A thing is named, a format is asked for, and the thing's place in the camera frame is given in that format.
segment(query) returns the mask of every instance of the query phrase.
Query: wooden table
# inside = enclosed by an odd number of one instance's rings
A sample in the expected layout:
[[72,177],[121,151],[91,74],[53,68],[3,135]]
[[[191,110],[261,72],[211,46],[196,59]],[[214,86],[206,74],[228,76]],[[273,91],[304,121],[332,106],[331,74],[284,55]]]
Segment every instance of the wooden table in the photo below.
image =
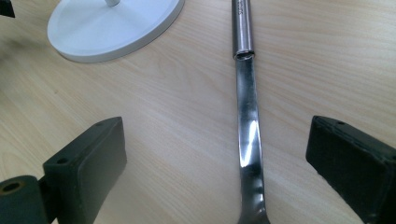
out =
[[[95,223],[236,223],[231,1],[186,0],[163,35],[106,63],[50,45],[57,1],[0,18],[0,179],[122,116],[128,165]],[[304,155],[314,115],[396,147],[396,2],[251,0],[265,199],[274,224],[361,223]]]

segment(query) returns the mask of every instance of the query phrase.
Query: white round base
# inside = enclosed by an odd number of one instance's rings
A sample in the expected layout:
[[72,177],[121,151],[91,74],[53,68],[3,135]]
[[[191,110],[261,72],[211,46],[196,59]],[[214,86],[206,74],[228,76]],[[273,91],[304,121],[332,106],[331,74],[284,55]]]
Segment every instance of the white round base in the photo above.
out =
[[140,49],[164,32],[184,0],[62,0],[48,26],[49,42],[65,58],[99,63]]

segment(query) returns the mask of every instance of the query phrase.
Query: metal tube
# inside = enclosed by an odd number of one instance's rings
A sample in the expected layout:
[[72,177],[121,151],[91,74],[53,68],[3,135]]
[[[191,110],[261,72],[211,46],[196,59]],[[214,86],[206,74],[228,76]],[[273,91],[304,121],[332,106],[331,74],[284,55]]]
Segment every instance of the metal tube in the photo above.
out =
[[233,0],[233,57],[254,54],[250,0]]

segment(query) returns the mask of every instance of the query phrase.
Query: screw hole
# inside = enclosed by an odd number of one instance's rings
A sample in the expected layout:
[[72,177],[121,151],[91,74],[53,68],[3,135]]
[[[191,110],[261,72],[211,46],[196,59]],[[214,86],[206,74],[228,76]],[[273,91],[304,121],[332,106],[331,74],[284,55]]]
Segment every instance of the screw hole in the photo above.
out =
[[67,163],[67,159],[66,159],[66,158],[61,158],[61,159],[59,159],[58,161],[56,161],[56,163],[58,163],[58,164]]

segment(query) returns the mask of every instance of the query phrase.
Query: light wood grain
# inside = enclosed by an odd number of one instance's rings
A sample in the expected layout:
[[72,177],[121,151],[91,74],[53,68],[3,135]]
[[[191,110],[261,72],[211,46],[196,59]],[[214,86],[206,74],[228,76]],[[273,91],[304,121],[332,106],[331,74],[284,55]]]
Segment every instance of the light wood grain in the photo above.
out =
[[[95,64],[47,39],[58,2],[0,18],[0,179],[41,165],[95,122],[124,121],[128,165],[95,223],[236,223],[231,2],[187,0],[163,35]],[[396,147],[396,3],[251,0],[265,197],[274,224],[361,223],[304,158],[314,115]]]

